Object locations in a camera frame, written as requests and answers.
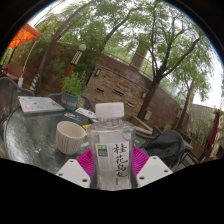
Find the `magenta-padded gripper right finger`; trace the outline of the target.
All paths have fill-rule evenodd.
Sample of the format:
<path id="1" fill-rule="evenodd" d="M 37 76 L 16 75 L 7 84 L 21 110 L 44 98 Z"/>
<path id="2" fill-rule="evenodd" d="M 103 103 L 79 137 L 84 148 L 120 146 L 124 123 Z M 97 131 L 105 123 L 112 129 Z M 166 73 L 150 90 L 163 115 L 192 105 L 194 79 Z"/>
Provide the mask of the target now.
<path id="1" fill-rule="evenodd" d="M 133 149 L 132 169 L 138 188 L 172 174 L 158 156 L 148 156 L 138 148 Z"/>

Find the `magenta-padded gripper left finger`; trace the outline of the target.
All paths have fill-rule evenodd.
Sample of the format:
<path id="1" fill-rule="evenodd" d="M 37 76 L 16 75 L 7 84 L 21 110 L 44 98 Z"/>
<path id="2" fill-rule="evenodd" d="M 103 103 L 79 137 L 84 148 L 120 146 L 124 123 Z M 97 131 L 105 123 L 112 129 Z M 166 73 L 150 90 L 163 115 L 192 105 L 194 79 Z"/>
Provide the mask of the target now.
<path id="1" fill-rule="evenodd" d="M 69 159 L 56 173 L 57 176 L 83 188 L 89 188 L 94 173 L 92 153 L 87 150 L 77 159 Z"/>

